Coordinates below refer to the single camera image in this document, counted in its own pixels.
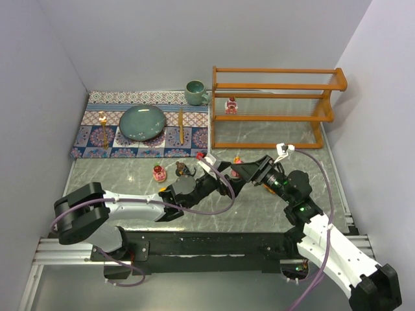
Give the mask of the pink bear strawberry cake toy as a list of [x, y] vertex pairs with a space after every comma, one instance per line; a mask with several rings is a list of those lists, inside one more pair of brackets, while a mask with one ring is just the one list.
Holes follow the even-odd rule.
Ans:
[[227, 115], [236, 115], [238, 110], [238, 105], [235, 97], [230, 97], [224, 104], [224, 111]]

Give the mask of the pink flower bear toy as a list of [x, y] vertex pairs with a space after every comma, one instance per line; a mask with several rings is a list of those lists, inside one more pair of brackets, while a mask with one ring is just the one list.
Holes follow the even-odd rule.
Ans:
[[238, 173], [236, 173], [234, 170], [232, 170], [232, 171], [230, 172], [230, 176], [231, 176], [232, 178], [239, 178]]

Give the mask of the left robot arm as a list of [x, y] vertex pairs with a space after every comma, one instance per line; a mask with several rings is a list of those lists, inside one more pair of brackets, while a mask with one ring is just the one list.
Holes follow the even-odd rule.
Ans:
[[203, 214], [194, 207], [213, 192], [234, 202], [246, 185], [241, 178], [223, 174], [231, 166], [227, 161], [207, 155], [199, 158], [198, 165], [204, 171], [199, 178], [180, 176], [165, 190], [150, 195], [129, 196], [90, 183], [54, 203], [51, 231], [61, 245], [87, 242], [105, 253], [122, 255], [128, 248], [125, 231], [109, 225], [110, 221], [172, 222], [186, 213]]

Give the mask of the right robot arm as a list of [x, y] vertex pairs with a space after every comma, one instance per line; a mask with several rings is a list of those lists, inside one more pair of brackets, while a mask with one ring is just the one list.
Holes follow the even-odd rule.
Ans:
[[329, 277], [348, 298], [352, 310], [395, 310], [401, 306], [397, 271], [367, 256], [333, 225], [311, 199], [313, 190], [306, 172], [286, 174], [282, 165], [267, 155], [231, 168], [245, 182], [265, 185], [287, 203], [284, 213], [292, 228], [285, 235], [292, 250], [318, 266], [316, 278]]

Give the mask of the orange wooden two-tier shelf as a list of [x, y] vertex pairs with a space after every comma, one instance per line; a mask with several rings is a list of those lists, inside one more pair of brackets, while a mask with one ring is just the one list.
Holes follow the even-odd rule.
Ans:
[[[219, 74], [280, 74], [280, 75], [329, 75], [327, 83], [313, 82], [219, 82]], [[348, 81], [341, 68], [336, 69], [267, 69], [267, 68], [223, 68], [213, 67], [211, 90], [211, 147], [212, 148], [251, 148], [271, 149], [272, 143], [220, 143], [215, 135], [218, 122], [306, 122], [311, 125], [314, 135], [313, 143], [295, 143], [295, 148], [320, 149], [324, 146], [321, 124], [333, 122], [335, 119], [331, 105], [331, 94], [334, 91], [344, 92]], [[310, 114], [271, 115], [247, 113], [219, 113], [218, 99], [294, 99], [316, 100]]]

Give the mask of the brown-haired figure with dark creature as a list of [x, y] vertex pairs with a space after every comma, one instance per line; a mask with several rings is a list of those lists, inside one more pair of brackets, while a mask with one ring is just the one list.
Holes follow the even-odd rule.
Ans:
[[196, 168], [194, 167], [192, 170], [183, 162], [176, 162], [176, 170], [175, 174], [177, 177], [181, 176], [191, 176], [194, 177], [196, 174]]

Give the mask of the pink bear donut toy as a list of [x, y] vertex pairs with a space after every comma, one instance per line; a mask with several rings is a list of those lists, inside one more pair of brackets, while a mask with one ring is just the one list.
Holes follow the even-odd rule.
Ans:
[[156, 182], [162, 183], [167, 179], [167, 173], [161, 165], [155, 165], [152, 170], [153, 178]]

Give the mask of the patterned blue placemat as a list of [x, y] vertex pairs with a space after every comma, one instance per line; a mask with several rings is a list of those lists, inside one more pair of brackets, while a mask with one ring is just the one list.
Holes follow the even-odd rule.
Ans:
[[[164, 112], [167, 122], [153, 139], [137, 142], [119, 129], [123, 113], [137, 105], [151, 105]], [[184, 144], [180, 144], [178, 113], [183, 109]], [[104, 149], [99, 112], [107, 118], [108, 148]], [[182, 91], [91, 91], [70, 156], [80, 158], [194, 157], [208, 149], [209, 107], [189, 105]]]

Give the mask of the gold knife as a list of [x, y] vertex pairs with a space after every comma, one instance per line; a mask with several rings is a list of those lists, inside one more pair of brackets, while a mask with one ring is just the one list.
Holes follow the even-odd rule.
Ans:
[[178, 113], [178, 126], [179, 126], [179, 139], [180, 144], [184, 144], [184, 120], [183, 120], [183, 109], [180, 108]]

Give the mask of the teal ceramic mug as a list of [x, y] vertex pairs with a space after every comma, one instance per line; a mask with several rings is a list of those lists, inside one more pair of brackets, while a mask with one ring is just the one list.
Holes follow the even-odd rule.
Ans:
[[199, 80], [192, 80], [186, 84], [184, 96], [191, 106], [207, 105], [211, 100], [205, 85]]

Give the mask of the teal ceramic plate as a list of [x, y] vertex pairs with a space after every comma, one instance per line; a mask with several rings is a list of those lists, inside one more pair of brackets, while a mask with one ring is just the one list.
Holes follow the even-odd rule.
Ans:
[[119, 120], [119, 129], [128, 139], [141, 142], [158, 136], [166, 126], [162, 110], [151, 105], [137, 105], [127, 109]]

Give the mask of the black base frame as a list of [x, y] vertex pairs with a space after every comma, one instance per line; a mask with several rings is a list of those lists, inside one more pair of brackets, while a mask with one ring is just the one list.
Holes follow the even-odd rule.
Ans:
[[126, 237], [129, 249], [120, 259], [135, 270], [106, 259], [97, 250], [91, 252], [91, 261], [104, 265], [104, 276], [109, 280], [141, 273], [279, 273], [282, 262], [302, 259], [285, 233], [129, 231]]

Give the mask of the aluminium rail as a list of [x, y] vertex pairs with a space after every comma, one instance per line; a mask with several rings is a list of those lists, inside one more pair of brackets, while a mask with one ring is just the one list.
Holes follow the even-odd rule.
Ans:
[[[362, 253], [375, 259], [375, 255], [367, 235], [349, 235], [348, 239], [360, 249]], [[100, 264], [92, 262], [90, 257], [94, 247], [88, 243], [79, 243], [68, 246], [60, 245], [57, 239], [41, 238], [34, 258], [33, 265], [78, 265]]]

